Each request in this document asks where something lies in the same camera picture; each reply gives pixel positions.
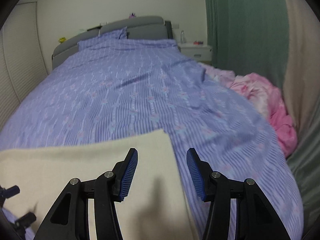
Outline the red item on nightstand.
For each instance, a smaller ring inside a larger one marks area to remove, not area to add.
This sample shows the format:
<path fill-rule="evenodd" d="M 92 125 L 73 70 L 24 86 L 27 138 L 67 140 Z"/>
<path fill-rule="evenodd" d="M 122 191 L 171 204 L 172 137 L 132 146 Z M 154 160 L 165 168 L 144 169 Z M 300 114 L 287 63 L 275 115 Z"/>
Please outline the red item on nightstand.
<path fill-rule="evenodd" d="M 195 45 L 203 45 L 203 41 L 195 41 L 193 44 L 195 44 Z"/>

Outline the yellow toy on headboard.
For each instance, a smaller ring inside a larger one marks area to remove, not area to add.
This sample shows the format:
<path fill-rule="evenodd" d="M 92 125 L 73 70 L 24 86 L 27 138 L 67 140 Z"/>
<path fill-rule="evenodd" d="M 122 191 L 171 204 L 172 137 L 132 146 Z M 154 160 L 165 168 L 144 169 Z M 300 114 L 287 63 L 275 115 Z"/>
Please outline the yellow toy on headboard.
<path fill-rule="evenodd" d="M 60 38 L 59 39 L 59 43 L 63 43 L 63 42 L 65 42 L 67 39 L 65 38 L 65 37 L 62 37 L 62 38 Z"/>

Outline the clear plastic bottle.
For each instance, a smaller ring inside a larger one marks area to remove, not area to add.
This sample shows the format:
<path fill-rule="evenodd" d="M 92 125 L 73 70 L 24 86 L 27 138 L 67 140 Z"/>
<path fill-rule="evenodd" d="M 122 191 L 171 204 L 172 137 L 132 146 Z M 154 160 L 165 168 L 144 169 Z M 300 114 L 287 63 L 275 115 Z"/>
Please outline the clear plastic bottle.
<path fill-rule="evenodd" d="M 180 34 L 180 43 L 181 44 L 185 44 L 186 43 L 185 33 L 184 33 L 183 30 L 181 31 L 181 34 Z"/>

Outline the purple patterned bed cover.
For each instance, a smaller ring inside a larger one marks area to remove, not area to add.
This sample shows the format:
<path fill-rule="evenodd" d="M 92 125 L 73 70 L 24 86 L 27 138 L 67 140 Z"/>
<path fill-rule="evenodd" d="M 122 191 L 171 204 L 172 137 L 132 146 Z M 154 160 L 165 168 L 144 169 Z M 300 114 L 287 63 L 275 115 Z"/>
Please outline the purple patterned bed cover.
<path fill-rule="evenodd" d="M 170 137 L 199 233 L 208 206 L 186 152 L 227 178 L 254 179 L 291 239 L 303 234 L 303 204 L 273 127 L 243 96 L 212 80 L 174 40 L 93 38 L 21 103 L 1 131 L 1 149 L 75 146 L 162 129 Z"/>

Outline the white slatted wardrobe door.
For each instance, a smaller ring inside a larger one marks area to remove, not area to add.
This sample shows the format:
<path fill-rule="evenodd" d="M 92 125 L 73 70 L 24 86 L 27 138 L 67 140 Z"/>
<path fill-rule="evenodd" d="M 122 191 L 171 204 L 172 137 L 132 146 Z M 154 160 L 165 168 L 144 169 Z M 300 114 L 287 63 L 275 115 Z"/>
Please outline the white slatted wardrobe door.
<path fill-rule="evenodd" d="M 37 3 L 18 4 L 1 28 L 1 127 L 47 75 L 37 31 Z"/>

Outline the purple patterned pillow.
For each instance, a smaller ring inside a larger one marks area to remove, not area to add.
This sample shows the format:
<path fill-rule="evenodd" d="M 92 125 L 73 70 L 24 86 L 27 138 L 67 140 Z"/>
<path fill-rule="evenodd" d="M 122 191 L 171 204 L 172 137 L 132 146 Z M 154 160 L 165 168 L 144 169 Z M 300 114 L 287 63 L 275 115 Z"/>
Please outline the purple patterned pillow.
<path fill-rule="evenodd" d="M 108 39 L 124 40 L 124 39 L 127 39 L 127 27 L 123 27 L 121 29 L 117 29 L 117 30 L 113 30 L 110 32 L 100 34 L 99 37 L 103 40 L 108 40 Z"/>

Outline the white bedside table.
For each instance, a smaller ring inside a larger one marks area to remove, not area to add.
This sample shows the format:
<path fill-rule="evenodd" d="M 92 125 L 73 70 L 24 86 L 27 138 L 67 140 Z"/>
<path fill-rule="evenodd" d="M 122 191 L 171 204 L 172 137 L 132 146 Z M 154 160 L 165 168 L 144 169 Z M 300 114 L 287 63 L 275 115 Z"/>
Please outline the white bedside table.
<path fill-rule="evenodd" d="M 211 62 L 213 58 L 213 49 L 207 44 L 179 43 L 180 52 L 199 62 Z"/>

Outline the beige curtain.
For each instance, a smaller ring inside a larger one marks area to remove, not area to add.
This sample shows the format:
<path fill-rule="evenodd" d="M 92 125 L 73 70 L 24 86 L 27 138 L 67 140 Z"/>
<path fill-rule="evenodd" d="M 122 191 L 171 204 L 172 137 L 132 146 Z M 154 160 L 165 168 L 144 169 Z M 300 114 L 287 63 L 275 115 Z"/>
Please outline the beige curtain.
<path fill-rule="evenodd" d="M 319 98 L 319 21 L 305 0 L 285 0 L 289 53 L 283 92 L 299 135 L 312 123 Z"/>

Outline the cream pants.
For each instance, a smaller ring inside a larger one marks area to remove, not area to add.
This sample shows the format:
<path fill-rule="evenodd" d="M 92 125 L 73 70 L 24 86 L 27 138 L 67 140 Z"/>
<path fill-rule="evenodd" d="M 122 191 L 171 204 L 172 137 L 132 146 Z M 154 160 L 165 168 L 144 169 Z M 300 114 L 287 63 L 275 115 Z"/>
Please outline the cream pants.
<path fill-rule="evenodd" d="M 1 239 L 197 239 L 162 130 L 84 146 L 1 152 Z"/>

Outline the grey upholstered headboard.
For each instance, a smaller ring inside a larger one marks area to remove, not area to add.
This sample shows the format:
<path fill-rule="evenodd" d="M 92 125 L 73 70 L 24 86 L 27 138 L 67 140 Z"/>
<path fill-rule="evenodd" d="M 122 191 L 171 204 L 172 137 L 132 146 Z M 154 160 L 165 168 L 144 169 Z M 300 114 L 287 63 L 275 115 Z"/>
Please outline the grey upholstered headboard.
<path fill-rule="evenodd" d="M 161 16 L 141 16 L 111 22 L 89 29 L 58 45 L 52 54 L 52 69 L 57 68 L 79 51 L 78 42 L 124 27 L 127 28 L 126 36 L 129 39 L 161 40 L 174 38 L 171 22 L 164 20 Z"/>

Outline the purple toy on headboard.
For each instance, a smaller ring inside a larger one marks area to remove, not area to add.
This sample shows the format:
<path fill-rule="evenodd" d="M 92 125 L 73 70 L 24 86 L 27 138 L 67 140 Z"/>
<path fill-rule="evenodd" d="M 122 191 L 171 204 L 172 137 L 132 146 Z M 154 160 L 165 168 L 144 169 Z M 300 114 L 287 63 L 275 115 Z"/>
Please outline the purple toy on headboard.
<path fill-rule="evenodd" d="M 135 18 L 136 17 L 136 14 L 134 12 L 132 12 L 130 15 L 129 15 L 129 18 Z"/>

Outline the pink crumpled blanket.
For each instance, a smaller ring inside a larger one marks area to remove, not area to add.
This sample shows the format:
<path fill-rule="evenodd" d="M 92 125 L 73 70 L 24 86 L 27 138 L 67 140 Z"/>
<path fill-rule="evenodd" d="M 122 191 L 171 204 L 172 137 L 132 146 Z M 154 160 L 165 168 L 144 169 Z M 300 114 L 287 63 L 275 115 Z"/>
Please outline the pink crumpled blanket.
<path fill-rule="evenodd" d="M 278 87 L 257 73 L 241 76 L 231 70 L 217 69 L 204 63 L 200 65 L 214 81 L 245 97 L 269 121 L 285 158 L 294 152 L 298 144 L 297 132 Z"/>

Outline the green curtain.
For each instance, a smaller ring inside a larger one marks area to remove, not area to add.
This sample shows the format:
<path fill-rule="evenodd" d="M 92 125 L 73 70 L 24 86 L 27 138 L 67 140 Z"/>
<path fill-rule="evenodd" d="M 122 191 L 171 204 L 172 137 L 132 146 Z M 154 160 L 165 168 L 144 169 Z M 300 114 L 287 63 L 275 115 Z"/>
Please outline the green curtain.
<path fill-rule="evenodd" d="M 319 21 L 319 0 L 305 0 Z M 289 53 L 285 0 L 205 0 L 213 64 L 268 78 L 282 90 Z M 288 158 L 303 201 L 304 229 L 319 218 L 319 98 L 312 123 Z"/>

